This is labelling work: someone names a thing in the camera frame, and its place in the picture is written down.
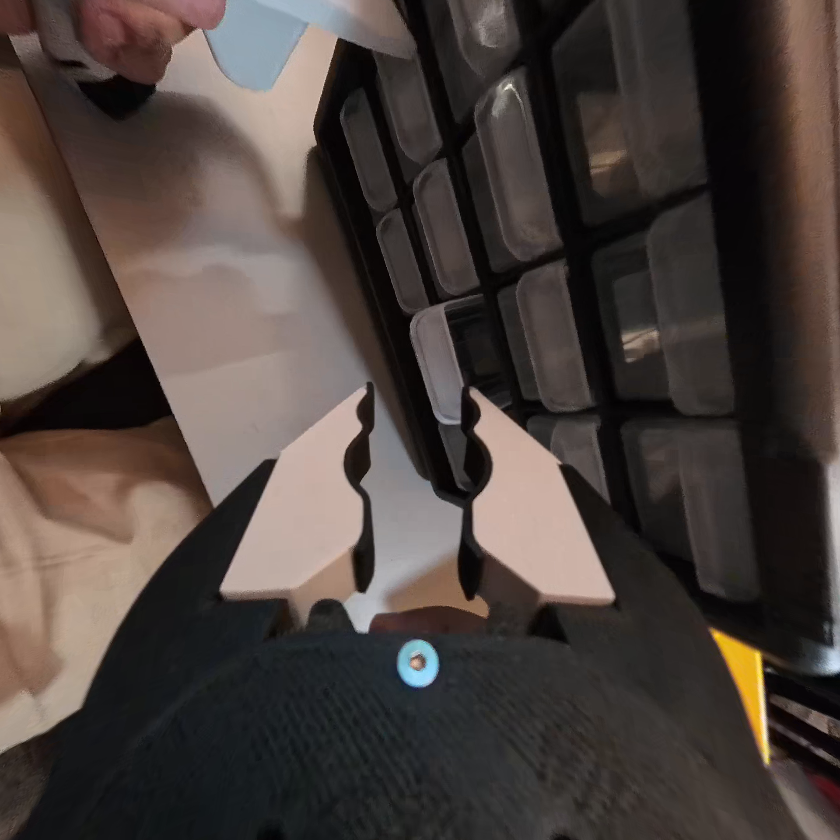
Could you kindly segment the rows of clear cabinet drawers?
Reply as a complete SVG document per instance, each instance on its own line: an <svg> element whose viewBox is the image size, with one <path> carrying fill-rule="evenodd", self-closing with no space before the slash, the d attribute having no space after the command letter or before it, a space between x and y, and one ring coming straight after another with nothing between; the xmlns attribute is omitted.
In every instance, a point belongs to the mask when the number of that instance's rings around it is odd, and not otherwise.
<svg viewBox="0 0 840 840"><path fill-rule="evenodd" d="M424 475L461 501L413 316L481 295L501 409L696 591L755 559L697 87L698 2L400 2L416 57L344 48L319 140Z"/></svg>

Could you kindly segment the person's beige clothing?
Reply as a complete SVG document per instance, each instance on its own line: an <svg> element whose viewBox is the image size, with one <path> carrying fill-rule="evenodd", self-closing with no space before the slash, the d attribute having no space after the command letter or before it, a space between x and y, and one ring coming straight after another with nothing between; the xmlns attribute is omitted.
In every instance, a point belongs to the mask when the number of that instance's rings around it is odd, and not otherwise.
<svg viewBox="0 0 840 840"><path fill-rule="evenodd" d="M123 618L212 509L169 416L1 444L1 751L76 712Z"/></svg>

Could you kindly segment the black drawer cabinet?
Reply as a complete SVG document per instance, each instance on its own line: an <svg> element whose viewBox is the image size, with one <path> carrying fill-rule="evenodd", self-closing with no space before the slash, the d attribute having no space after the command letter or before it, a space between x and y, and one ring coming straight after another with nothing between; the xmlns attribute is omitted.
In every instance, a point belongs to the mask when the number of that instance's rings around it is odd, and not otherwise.
<svg viewBox="0 0 840 840"><path fill-rule="evenodd" d="M713 626L760 649L777 669L835 677L838 2L698 3L693 31L707 190L760 599L736 604L705 596L654 551ZM377 55L337 42L314 122L316 148L413 441L387 337L319 140L344 48Z"/></svg>

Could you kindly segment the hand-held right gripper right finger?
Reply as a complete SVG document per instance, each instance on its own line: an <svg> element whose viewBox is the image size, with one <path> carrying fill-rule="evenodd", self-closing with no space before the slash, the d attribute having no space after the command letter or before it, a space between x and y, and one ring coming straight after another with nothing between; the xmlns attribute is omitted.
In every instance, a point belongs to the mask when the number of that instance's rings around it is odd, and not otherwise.
<svg viewBox="0 0 840 840"><path fill-rule="evenodd" d="M464 470L458 582L466 599L524 610L608 607L613 585L561 462L482 395L461 396Z"/></svg>

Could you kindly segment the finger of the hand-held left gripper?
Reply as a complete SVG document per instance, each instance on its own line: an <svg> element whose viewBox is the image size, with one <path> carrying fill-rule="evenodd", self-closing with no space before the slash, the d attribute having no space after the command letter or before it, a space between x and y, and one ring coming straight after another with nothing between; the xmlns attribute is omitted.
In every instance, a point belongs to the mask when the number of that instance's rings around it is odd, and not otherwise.
<svg viewBox="0 0 840 840"><path fill-rule="evenodd" d="M412 58L416 41L393 1L304 1L305 20L349 43L396 58Z"/></svg>

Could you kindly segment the small clear pulled-out drawer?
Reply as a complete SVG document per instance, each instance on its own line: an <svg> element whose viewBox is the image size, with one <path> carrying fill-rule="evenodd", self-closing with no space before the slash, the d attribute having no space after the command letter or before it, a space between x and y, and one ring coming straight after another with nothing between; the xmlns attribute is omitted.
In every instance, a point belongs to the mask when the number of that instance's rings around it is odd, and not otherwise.
<svg viewBox="0 0 840 840"><path fill-rule="evenodd" d="M410 339L436 420L460 424L462 391L477 389L500 409L511 404L487 305L481 295L439 303L416 313Z"/></svg>

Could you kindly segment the person's left hand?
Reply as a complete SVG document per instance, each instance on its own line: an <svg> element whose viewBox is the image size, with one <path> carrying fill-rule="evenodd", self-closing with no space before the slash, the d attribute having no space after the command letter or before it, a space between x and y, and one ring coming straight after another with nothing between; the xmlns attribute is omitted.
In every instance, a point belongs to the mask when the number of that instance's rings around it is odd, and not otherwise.
<svg viewBox="0 0 840 840"><path fill-rule="evenodd" d="M225 1L2 1L2 34L36 34L48 60L74 81L120 76L153 85L172 50L221 22Z"/></svg>

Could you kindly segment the yellow box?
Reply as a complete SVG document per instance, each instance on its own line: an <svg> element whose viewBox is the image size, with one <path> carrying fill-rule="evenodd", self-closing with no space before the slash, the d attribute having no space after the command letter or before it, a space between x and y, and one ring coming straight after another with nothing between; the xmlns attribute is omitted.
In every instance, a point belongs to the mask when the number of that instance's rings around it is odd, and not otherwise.
<svg viewBox="0 0 840 840"><path fill-rule="evenodd" d="M715 628L711 628L710 633L737 687L761 759L769 766L771 746L761 652Z"/></svg>

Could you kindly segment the white cloth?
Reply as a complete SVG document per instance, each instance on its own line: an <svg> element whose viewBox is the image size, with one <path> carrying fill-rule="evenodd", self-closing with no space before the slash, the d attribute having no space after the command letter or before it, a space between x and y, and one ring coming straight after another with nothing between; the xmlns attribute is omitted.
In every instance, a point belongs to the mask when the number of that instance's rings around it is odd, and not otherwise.
<svg viewBox="0 0 840 840"><path fill-rule="evenodd" d="M1 398L34 398L137 338L8 37L1 58Z"/></svg>

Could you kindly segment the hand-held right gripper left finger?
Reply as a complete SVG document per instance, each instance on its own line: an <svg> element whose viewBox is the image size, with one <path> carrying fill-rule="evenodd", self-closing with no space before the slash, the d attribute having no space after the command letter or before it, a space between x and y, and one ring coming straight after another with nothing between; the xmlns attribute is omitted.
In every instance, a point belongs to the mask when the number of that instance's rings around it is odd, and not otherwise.
<svg viewBox="0 0 840 840"><path fill-rule="evenodd" d="M284 448L225 577L229 602L280 600L295 621L345 603L375 573L371 469L375 390L366 383Z"/></svg>

